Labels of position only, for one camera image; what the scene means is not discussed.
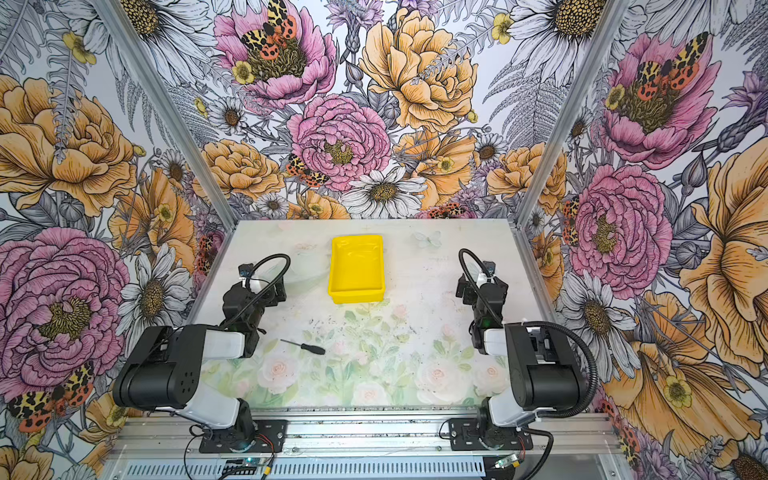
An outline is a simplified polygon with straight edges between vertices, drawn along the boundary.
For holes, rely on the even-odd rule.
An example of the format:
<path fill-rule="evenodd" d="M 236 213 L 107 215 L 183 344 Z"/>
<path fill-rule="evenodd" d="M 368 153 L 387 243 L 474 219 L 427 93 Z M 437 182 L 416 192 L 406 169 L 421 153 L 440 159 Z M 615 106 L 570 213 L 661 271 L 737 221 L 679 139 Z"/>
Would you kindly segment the black handled screwdriver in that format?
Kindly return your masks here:
<path fill-rule="evenodd" d="M 293 342 L 286 339 L 282 339 L 282 342 L 289 345 L 297 346 L 300 350 L 309 352 L 314 355 L 323 356 L 326 354 L 326 350 L 323 347 L 318 345 L 312 345 L 307 343 L 297 343 L 297 342 Z"/>

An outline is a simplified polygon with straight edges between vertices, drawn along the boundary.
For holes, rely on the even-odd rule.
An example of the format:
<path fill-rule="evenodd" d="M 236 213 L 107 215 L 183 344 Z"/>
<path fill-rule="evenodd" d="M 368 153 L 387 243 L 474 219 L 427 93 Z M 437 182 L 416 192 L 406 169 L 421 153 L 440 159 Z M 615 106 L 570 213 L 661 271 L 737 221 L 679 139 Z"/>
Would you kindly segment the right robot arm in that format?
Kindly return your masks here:
<path fill-rule="evenodd" d="M 474 420 L 449 421 L 454 451 L 517 450 L 532 446 L 528 425 L 543 418 L 568 418 L 591 402 L 595 384 L 582 373 L 571 347 L 573 333 L 550 322 L 504 323 L 508 285 L 501 280 L 465 275 L 456 297 L 472 307 L 468 327 L 473 347 L 507 364 L 509 386 L 487 394 Z"/>

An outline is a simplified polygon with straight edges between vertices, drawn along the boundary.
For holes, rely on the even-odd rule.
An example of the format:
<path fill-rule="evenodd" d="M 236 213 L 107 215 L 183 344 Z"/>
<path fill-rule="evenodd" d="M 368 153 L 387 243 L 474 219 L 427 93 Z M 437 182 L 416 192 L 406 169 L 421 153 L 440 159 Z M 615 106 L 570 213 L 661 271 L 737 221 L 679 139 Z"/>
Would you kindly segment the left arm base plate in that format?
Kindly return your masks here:
<path fill-rule="evenodd" d="M 198 449 L 202 454 L 280 453 L 287 426 L 286 420 L 259 419 L 244 431 L 235 427 L 213 430 L 203 435 Z"/>

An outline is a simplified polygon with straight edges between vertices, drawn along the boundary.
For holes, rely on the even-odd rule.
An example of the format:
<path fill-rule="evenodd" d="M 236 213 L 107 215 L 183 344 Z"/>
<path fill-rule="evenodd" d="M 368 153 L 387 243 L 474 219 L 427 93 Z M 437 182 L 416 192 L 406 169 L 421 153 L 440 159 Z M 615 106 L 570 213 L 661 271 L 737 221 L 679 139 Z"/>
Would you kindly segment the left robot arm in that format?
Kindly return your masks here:
<path fill-rule="evenodd" d="M 200 379 L 210 360 L 247 359 L 263 335 L 259 324 L 268 307 L 286 300 L 284 282 L 262 282 L 253 292 L 246 280 L 223 296 L 224 321 L 147 328 L 113 383 L 116 405 L 165 411 L 199 424 L 210 441 L 245 451 L 259 437 L 246 400 L 227 397 Z"/>

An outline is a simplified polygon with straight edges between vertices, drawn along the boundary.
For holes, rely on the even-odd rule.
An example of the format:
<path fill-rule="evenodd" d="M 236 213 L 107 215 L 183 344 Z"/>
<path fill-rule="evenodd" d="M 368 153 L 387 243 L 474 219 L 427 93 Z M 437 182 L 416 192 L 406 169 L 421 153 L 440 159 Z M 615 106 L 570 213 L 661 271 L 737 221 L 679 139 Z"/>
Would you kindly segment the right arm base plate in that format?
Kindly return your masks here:
<path fill-rule="evenodd" d="M 518 451 L 533 448 L 529 434 L 511 427 L 482 426 L 475 418 L 451 418 L 441 434 L 453 451 Z"/>

